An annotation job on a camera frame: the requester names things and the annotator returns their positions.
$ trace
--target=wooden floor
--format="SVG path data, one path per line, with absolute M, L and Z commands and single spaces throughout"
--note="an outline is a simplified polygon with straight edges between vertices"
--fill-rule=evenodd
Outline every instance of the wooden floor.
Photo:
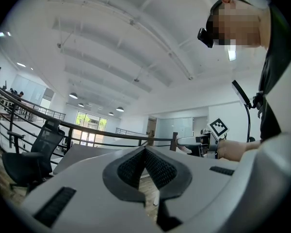
M 13 190 L 10 189 L 9 183 L 14 182 L 4 170 L 1 155 L 2 151 L 0 150 L 0 193 L 5 199 L 12 201 L 15 205 L 20 205 L 25 199 L 26 189 L 21 187 L 14 188 Z M 150 218 L 156 221 L 158 206 L 153 205 L 153 202 L 157 192 L 157 188 L 150 177 L 140 179 L 139 191 L 145 194 L 146 213 Z

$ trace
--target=chair backrest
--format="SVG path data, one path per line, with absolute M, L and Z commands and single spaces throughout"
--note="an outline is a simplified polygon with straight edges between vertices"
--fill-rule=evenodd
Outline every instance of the chair backrest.
M 57 145 L 65 136 L 65 132 L 59 129 L 59 124 L 60 121 L 55 118 L 46 120 L 31 148 L 31 152 L 40 152 L 44 155 L 43 160 L 39 161 L 42 174 L 49 174 L 52 172 L 50 158 Z

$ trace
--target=metal railing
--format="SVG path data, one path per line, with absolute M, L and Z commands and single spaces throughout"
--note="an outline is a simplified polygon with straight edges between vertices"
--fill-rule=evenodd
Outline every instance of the metal railing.
M 11 97 L 17 99 L 18 101 L 22 101 L 22 103 L 24 103 L 25 105 L 27 105 L 28 107 L 30 108 L 33 108 L 34 110 L 37 110 L 38 112 L 41 112 L 47 116 L 50 116 L 50 117 L 53 117 L 53 118 L 56 118 L 56 119 L 59 119 L 59 120 L 64 120 L 65 119 L 65 114 L 64 113 L 61 113 L 61 112 L 57 112 L 57 111 L 53 111 L 53 110 L 50 110 L 48 108 L 45 108 L 45 107 L 42 107 L 40 105 L 37 105 L 35 103 L 32 103 L 30 101 L 27 101 L 25 99 L 22 99 L 12 93 L 8 93 L 6 91 L 4 91 L 6 94 L 10 95 Z M 6 107 L 9 107 L 10 109 L 12 109 L 12 106 L 13 106 L 13 103 L 10 102 L 8 99 L 6 99 L 5 97 L 2 97 L 0 96 L 0 101 L 1 103 L 3 103 Z M 45 119 L 43 118 L 40 118 L 38 116 L 35 116 L 34 114 L 32 113 L 29 113 L 27 110 L 24 110 L 22 108 L 17 108 L 16 109 L 16 113 L 20 116 L 22 116 L 23 118 L 25 119 L 28 119 L 32 122 L 35 122 L 35 121 L 44 121 Z
M 123 130 L 123 129 L 120 129 L 120 128 L 116 128 L 115 133 L 117 133 L 117 134 L 125 134 L 125 135 L 142 134 L 142 133 L 138 133 L 138 132 L 134 132 L 134 131 Z
M 50 118 L 50 116 L 48 116 L 47 114 L 41 113 L 38 110 L 35 110 L 31 107 L 28 107 L 27 105 L 25 105 L 24 103 L 20 102 L 17 98 L 14 98 L 14 96 L 12 96 L 12 94 L 6 93 L 4 90 L 2 90 L 0 88 L 0 95 L 3 96 L 6 100 L 8 100 L 9 102 L 13 103 L 12 107 L 8 107 L 5 104 L 3 104 L 0 101 L 0 105 L 3 106 L 3 108 L 8 112 L 8 114 L 10 115 L 10 117 L 8 116 L 8 114 L 4 114 L 4 113 L 0 113 L 0 118 L 3 118 L 5 120 L 7 120 L 8 122 L 10 122 L 9 128 L 6 127 L 2 121 L 0 120 L 0 125 L 4 128 L 4 130 L 9 130 L 12 131 L 13 130 L 13 126 L 18 127 L 19 129 L 21 129 L 23 132 L 37 138 L 37 135 L 33 134 L 32 132 L 29 132 L 28 130 L 20 127 L 19 125 L 17 125 L 15 123 L 15 119 L 20 119 L 22 121 L 25 121 L 31 125 L 34 125 L 35 127 L 41 129 L 42 127 L 39 125 L 36 125 L 34 122 L 28 120 L 27 118 L 22 117 L 21 115 L 19 115 L 18 113 L 16 113 L 16 108 L 24 110 L 30 114 L 32 114 L 35 117 L 40 117 L 43 120 L 47 120 Z M 118 133 L 111 133 L 111 132 L 105 132 L 105 131 L 99 131 L 99 130 L 94 130 L 94 129 L 90 129 L 90 128 L 85 128 L 76 124 L 72 124 L 72 123 L 68 123 L 65 121 L 60 120 L 60 125 L 67 127 L 68 128 L 68 135 L 65 135 L 64 138 L 67 139 L 66 141 L 66 146 L 65 145 L 61 145 L 59 144 L 58 147 L 61 147 L 63 149 L 66 149 L 65 153 L 70 149 L 71 146 L 71 141 L 72 140 L 77 140 L 80 142 L 86 142 L 86 143 L 90 143 L 93 144 L 93 146 L 95 144 L 97 145 L 102 145 L 102 146 L 113 146 L 113 147 L 137 147 L 137 146 L 144 146 L 148 141 L 169 141 L 171 142 L 170 145 L 170 150 L 176 151 L 176 135 L 177 133 L 174 133 L 173 138 L 149 138 L 149 137 L 143 137 L 143 136 L 134 136 L 134 135 L 128 135 L 128 134 L 118 134 Z M 115 137 L 115 138 L 123 138 L 123 139 L 131 139 L 131 140 L 138 140 L 138 145 L 137 146 L 131 146 L 131 145 L 117 145 L 117 144 L 107 144 L 107 143 L 100 143 L 100 142 L 95 142 L 95 141 L 88 141 L 88 140 L 82 140 L 82 139 L 77 139 L 77 138 L 73 138 L 72 134 L 73 134 L 73 130 L 78 130 L 78 131 L 82 131 L 82 132 L 86 132 L 86 133 L 93 133 L 96 135 L 102 135 L 102 136 L 109 136 L 109 137 Z M 3 134 L 3 132 L 1 132 L 0 130 L 0 134 L 9 141 L 9 147 L 12 148 L 12 145 L 14 144 L 13 139 L 11 136 L 6 136 Z M 33 145 L 33 143 L 23 139 L 22 141 L 24 141 L 25 143 L 29 144 L 29 145 Z M 24 149 L 23 147 L 19 146 L 20 149 L 22 149 L 23 151 L 29 152 L 28 150 Z M 63 157 L 64 155 L 61 154 L 57 154 L 57 153 L 53 153 L 53 155 L 56 156 L 60 156 Z M 55 161 L 51 160 L 51 163 L 53 164 L 58 164 Z

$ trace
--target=ceiling light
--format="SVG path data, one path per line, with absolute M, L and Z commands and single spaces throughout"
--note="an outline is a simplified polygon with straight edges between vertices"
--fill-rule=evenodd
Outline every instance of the ceiling light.
M 75 92 L 70 93 L 69 96 L 73 99 L 78 99 L 78 95 Z
M 120 112 L 123 112 L 124 111 L 124 109 L 123 109 L 123 107 L 118 107 L 117 109 L 116 109 L 117 111 L 120 111 Z
M 21 64 L 21 63 L 18 63 L 18 62 L 16 62 L 16 64 L 18 64 L 21 67 L 26 67 L 24 64 Z
M 236 51 L 228 51 L 229 61 L 236 60 Z
M 0 37 L 4 36 L 4 33 L 0 32 Z

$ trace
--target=black office chair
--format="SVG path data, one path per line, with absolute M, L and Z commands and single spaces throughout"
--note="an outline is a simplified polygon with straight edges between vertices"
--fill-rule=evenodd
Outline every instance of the black office chair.
M 14 137 L 16 153 L 3 153 L 2 161 L 8 175 L 16 184 L 14 186 L 27 187 L 27 193 L 43 182 L 52 172 L 50 158 L 65 133 L 59 129 L 60 121 L 54 118 L 46 120 L 40 134 L 35 140 L 31 152 L 19 153 L 18 139 L 23 136 L 11 131 L 8 135 Z

